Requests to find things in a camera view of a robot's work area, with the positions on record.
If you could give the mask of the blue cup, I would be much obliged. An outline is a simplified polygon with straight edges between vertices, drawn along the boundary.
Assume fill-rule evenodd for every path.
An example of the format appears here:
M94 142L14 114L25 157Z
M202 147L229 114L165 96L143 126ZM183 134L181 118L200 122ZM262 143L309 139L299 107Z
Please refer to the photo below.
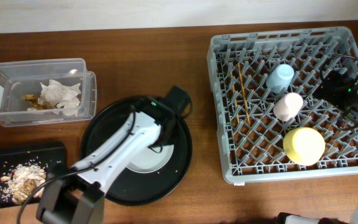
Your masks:
M267 88L273 93L280 93L283 89L287 89L295 74L294 69L287 64L280 64L266 79Z

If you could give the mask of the pink cup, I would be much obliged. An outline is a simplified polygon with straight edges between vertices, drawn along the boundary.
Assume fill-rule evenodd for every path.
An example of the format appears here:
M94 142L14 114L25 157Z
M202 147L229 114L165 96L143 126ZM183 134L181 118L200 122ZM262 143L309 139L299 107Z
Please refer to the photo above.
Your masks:
M281 121L294 118L303 106L303 98L297 93L288 93L275 103L273 113Z

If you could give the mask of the clear plastic bin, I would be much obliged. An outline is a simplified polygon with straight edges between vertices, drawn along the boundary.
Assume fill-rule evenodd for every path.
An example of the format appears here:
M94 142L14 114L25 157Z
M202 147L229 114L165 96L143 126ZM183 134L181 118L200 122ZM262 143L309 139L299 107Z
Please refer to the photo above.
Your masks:
M76 91L76 101L66 107L37 110L25 95L42 102L51 86ZM61 58L0 63L0 124L4 127L66 123L92 119L96 114L96 75L82 58Z

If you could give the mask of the black rectangular bin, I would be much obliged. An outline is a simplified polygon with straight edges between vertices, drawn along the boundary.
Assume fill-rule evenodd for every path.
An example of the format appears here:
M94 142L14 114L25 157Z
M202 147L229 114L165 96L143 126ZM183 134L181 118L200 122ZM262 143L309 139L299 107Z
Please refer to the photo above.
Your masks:
M0 208L21 205L66 158L61 142L0 149Z

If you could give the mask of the yellow-green bowl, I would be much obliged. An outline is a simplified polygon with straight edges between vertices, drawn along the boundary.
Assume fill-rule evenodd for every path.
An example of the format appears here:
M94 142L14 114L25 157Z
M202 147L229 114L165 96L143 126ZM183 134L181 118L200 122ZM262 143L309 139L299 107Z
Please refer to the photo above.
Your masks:
M301 166L317 163L325 151L323 136L315 129L302 127L289 131L283 140L287 157Z

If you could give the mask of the food scraps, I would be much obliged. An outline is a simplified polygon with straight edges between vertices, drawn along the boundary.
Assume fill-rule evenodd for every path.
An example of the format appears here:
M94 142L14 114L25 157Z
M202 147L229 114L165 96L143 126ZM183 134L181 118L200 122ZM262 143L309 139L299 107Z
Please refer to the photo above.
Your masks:
M0 159L0 208L21 205L30 194L46 181L49 170L63 159L40 157L9 162Z

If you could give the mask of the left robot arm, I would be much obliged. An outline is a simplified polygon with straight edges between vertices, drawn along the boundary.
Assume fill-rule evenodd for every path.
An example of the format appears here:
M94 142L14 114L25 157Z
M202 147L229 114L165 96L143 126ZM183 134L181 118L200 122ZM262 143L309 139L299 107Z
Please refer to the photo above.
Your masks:
M138 206L172 192L192 158L185 118L189 94L133 96L105 108L83 136L83 158L47 177L36 217L42 223L102 223L106 200Z

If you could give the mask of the white napkin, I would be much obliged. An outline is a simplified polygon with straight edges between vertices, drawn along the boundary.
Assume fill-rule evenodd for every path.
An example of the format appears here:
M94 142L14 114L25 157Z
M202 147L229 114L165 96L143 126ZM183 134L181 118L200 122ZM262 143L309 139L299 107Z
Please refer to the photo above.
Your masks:
M41 85L41 92L38 96L40 99L56 106L52 109L55 114L62 112L65 116L78 116L81 94L80 83L73 86L62 85L56 80L49 80L48 85ZM31 105L28 111L35 111Z

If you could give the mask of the wooden chopstick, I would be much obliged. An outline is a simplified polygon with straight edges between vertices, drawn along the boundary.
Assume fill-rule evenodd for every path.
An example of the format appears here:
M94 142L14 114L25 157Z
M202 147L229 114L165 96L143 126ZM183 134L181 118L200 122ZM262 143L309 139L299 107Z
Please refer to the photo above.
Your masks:
M236 109L237 109L237 91L235 89L235 83L236 83L236 78L235 76L233 75L233 70L234 70L234 66L232 64L232 62L229 62L229 74L230 74L230 78L231 78L231 83L229 84L230 87L232 88L232 101L234 102L234 113L236 112ZM237 124L240 123L239 121L239 115L238 114L235 114L236 115L236 119L237 119Z
M249 109L248 109L248 104L247 104L247 99L246 99L246 92L245 92L245 88L244 88L244 82L243 82L243 78L242 78L242 72L241 72L240 63L237 64L237 69L238 69L238 72L239 72L239 79L240 79L240 83L241 83L242 97L243 97L243 100L244 100L244 108L245 108L245 111L246 111L247 124L250 127Z

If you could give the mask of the gold foil wrapper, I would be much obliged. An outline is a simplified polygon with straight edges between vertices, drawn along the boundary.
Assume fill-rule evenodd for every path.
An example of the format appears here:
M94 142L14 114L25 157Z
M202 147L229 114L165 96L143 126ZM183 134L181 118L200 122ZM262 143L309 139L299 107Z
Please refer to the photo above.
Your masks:
M56 108L56 106L40 99L38 96L35 95L24 95L22 96L22 99L25 102L31 104L32 107L36 110L52 110Z

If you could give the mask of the grey plate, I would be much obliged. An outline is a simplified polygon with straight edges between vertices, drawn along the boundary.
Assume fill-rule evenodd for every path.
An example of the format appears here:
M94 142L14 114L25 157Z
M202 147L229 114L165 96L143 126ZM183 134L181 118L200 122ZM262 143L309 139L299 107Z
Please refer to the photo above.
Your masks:
M140 174L158 171L170 160L174 151L174 145L164 145L161 152L159 152L160 150L160 147L143 149L132 158L127 168Z

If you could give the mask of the round black tray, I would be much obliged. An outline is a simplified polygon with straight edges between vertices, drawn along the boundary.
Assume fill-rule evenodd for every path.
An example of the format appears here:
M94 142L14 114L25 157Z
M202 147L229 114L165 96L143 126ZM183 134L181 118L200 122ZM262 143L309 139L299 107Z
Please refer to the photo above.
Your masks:
M128 118L131 105L141 96L132 96L105 107L87 127L81 142L81 158L95 151ZM168 195L184 178L191 164L193 146L190 130L181 119L168 140L173 155L161 169L140 174L126 168L106 194L108 201L127 206L146 205Z

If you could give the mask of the grey dishwasher rack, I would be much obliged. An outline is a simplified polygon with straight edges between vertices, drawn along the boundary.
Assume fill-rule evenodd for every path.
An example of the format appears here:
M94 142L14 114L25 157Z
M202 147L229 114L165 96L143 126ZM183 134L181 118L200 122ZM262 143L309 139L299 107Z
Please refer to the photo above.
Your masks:
M307 179L358 174L358 128L348 118L341 125L341 112L313 93L320 84L319 71L331 57L350 55L358 58L358 48L347 27L279 30L212 37L207 54L209 81L214 95L217 136L224 180L233 185L251 182ZM229 62L237 91L234 113ZM237 64L242 78L250 116L247 124ZM280 64L290 65L295 74L287 89L273 93L267 77ZM328 63L331 70L355 73L358 64L349 58ZM275 103L288 93L303 98L299 113L281 121L273 113ZM291 161L283 149L287 132L300 127L317 130L326 147L321 159L311 166Z

